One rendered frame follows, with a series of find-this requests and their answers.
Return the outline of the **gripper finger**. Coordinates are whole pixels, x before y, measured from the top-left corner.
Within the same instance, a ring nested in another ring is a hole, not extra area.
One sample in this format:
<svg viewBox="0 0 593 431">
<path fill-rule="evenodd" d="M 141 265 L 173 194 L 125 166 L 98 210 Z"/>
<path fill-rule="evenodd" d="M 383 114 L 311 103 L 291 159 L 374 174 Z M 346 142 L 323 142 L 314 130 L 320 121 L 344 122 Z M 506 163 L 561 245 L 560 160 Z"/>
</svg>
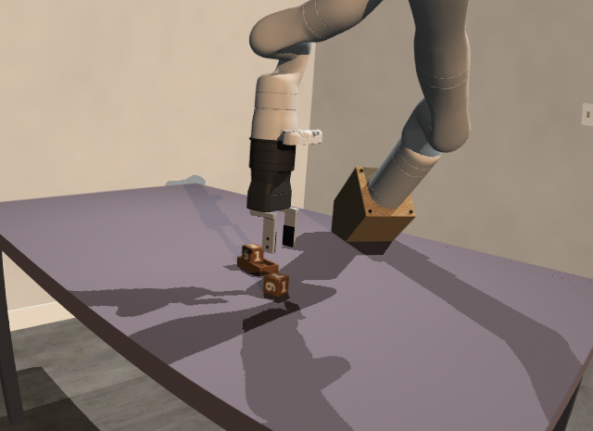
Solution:
<svg viewBox="0 0 593 431">
<path fill-rule="evenodd" d="M 277 213 L 261 212 L 257 210 L 250 210 L 251 215 L 264 217 L 263 220 L 263 236 L 262 236 L 262 251 L 268 253 L 275 253 L 276 247 L 276 220 Z"/>
<path fill-rule="evenodd" d="M 285 212 L 283 245 L 288 247 L 295 247 L 297 233 L 297 214 L 299 213 L 299 209 L 290 207 L 288 209 L 280 209 L 280 211 Z"/>
</svg>

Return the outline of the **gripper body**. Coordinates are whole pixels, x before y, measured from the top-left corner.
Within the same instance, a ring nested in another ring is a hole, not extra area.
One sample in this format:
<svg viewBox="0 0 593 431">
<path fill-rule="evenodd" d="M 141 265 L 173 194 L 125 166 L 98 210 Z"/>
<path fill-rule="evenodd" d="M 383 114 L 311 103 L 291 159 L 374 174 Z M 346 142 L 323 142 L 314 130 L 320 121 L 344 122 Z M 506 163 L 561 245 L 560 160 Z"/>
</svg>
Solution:
<svg viewBox="0 0 593 431">
<path fill-rule="evenodd" d="M 254 108 L 249 140 L 251 183 L 246 207 L 261 212 L 290 208 L 296 146 L 321 143 L 322 132 L 298 130 L 295 110 Z"/>
</svg>

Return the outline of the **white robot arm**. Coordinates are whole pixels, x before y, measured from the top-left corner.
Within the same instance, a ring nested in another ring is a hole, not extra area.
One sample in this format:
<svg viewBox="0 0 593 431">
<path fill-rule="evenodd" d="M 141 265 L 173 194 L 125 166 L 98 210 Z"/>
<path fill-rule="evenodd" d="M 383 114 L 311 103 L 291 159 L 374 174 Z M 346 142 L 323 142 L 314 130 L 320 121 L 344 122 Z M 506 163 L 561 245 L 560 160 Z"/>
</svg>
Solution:
<svg viewBox="0 0 593 431">
<path fill-rule="evenodd" d="M 312 43 L 364 20 L 383 0 L 309 0 L 260 19 L 249 44 L 260 57 L 279 59 L 259 76 L 255 108 L 297 110 L 298 87 Z M 465 31 L 469 0 L 409 0 L 415 23 L 414 60 L 424 98 L 401 137 L 369 182 L 373 201 L 399 207 L 438 162 L 470 134 L 470 46 Z"/>
</svg>

